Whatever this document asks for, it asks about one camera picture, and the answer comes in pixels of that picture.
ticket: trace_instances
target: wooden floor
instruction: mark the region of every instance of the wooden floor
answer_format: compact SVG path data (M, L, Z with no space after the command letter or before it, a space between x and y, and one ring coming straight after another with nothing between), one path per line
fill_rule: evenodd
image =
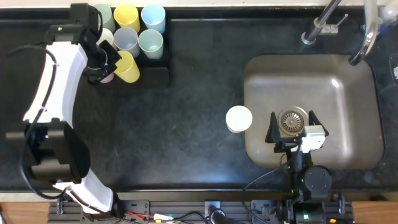
M46 224L47 202L0 203L7 224ZM398 202L354 202L355 224L398 223Z

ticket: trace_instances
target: chrome faucet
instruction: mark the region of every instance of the chrome faucet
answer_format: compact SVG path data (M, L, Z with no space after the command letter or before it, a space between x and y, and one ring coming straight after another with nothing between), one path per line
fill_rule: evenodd
M337 34L338 26L343 22L347 15L340 20L337 25L327 25L326 20L330 17L331 13L337 8L341 0L332 0L329 5L323 10L319 18L315 18L313 24L307 32L301 36L304 44L314 44L318 35L332 35ZM350 65L357 65L365 58L371 51L372 46L376 40L377 30L379 28L379 18L377 13L376 0L363 0L366 20L365 37L362 47L358 50L356 55L352 55L348 62Z

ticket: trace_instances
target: sink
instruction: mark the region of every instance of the sink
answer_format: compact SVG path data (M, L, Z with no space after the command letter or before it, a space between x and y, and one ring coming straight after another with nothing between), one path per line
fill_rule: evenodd
M282 137L308 125L312 110L329 131L323 147L311 152L314 164L334 169L370 169L384 154L373 72L349 55L261 55L245 68L244 105L253 115L245 132L249 157L277 167L282 154L265 143L271 113Z

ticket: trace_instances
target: black countertop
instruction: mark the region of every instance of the black countertop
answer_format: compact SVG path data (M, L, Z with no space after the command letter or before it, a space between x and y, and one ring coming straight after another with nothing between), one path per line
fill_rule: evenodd
M65 23L66 10L50 12L29 11L26 15L34 15L29 19L21 12L3 13L0 53L41 42L51 24ZM339 9L330 19L335 23L349 12L338 35L322 36L314 45L304 45L300 36L320 12L167 10L173 76L168 88L104 91L80 80L73 125L90 149L92 170L105 185L118 191L239 189L269 171L250 160L244 133L229 132L225 114L232 106L243 105L243 70L253 57L351 54L359 49L363 10L352 8ZM389 66L389 57L398 50L397 39L397 28L390 30L366 59L375 74L385 155L371 170L332 170L334 189L398 189L398 86ZM27 190L17 169L19 154L4 133L9 125L22 121L43 64L44 56L37 52L0 60L0 190L4 192ZM289 190L289 180L283 172L276 172L257 187Z

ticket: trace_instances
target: drain strainer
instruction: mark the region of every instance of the drain strainer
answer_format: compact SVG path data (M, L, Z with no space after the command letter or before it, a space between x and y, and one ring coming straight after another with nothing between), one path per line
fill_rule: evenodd
M282 115L282 127L288 132L300 131L304 126L304 119L296 111L288 111Z
M278 122L284 133L295 136L308 124L308 115L298 106L292 106L279 113Z

